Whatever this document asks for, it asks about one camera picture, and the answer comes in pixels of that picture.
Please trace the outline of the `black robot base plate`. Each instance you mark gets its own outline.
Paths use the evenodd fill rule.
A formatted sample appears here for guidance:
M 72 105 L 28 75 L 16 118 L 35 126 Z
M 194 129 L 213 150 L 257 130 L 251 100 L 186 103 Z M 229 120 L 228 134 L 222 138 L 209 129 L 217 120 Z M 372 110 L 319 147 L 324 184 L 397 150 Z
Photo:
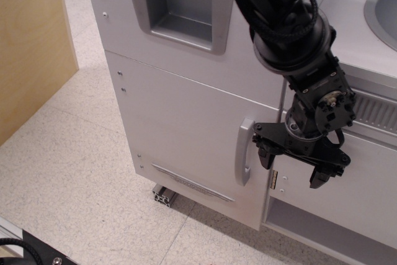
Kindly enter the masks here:
M 1 264 L 78 264 L 25 230 L 22 230 L 22 236 L 17 238 L 1 237 L 1 247 L 3 246 L 22 248 L 22 254 L 1 256 Z

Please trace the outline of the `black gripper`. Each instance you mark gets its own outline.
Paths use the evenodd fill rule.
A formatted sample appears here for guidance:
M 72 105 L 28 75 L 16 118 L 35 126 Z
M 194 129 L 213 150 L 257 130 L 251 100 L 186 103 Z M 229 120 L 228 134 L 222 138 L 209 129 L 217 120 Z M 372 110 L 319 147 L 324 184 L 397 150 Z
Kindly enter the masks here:
M 286 155 L 314 166 L 310 177 L 310 188 L 318 189 L 330 177 L 342 176 L 350 164 L 350 157 L 339 145 L 328 138 L 302 140 L 291 135 L 284 123 L 256 123 L 252 141 L 258 147 L 261 165 L 270 169 L 277 155 Z

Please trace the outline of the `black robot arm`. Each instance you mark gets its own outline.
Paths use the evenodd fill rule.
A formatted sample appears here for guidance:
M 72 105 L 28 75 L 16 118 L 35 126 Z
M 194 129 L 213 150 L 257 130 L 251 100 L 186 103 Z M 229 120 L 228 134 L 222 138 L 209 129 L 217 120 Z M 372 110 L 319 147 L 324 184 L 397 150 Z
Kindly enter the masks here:
M 336 31 L 317 0 L 235 1 L 257 59 L 295 93 L 283 123 L 253 126 L 261 165 L 270 168 L 277 155 L 308 163 L 314 167 L 310 186 L 317 189 L 350 164 L 342 129 L 355 120 L 356 98 L 331 51 Z

